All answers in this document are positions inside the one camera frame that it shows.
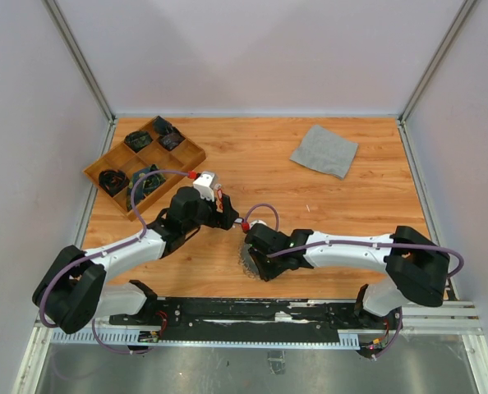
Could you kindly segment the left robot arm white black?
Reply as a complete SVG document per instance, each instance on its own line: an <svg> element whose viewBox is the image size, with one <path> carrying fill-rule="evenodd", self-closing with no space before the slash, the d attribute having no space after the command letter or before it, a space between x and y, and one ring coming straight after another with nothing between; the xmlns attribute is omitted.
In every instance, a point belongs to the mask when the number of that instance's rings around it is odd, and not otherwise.
<svg viewBox="0 0 488 394"><path fill-rule="evenodd" d="M63 248L36 287L32 301L67 334L107 316L126 315L141 325L151 323L158 296L137 280L115 286L109 281L169 256L203 226L230 229L238 216L228 195L216 204L203 199L194 187L183 186L169 207L134 236L91 250L74 245Z"/></svg>

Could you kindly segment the metal disc keyring holder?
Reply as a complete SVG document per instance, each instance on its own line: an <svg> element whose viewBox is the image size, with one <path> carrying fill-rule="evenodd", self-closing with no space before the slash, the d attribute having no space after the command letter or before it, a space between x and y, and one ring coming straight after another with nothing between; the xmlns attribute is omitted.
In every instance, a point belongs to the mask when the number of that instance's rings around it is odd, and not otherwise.
<svg viewBox="0 0 488 394"><path fill-rule="evenodd" d="M259 270L249 254L249 245L243 242L239 246L239 264L249 278L260 280Z"/></svg>

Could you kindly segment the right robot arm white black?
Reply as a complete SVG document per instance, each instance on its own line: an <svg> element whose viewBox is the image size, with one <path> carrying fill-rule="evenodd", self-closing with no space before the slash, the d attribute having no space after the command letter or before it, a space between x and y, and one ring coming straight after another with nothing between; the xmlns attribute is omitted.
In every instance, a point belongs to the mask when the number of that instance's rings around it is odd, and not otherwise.
<svg viewBox="0 0 488 394"><path fill-rule="evenodd" d="M449 277L449 254L411 227L381 236L336 236L308 229L291 235L258 222L247 232L251 266L268 282L299 268L354 268L384 275L360 289L355 322L373 328L395 309L412 302L440 307Z"/></svg>

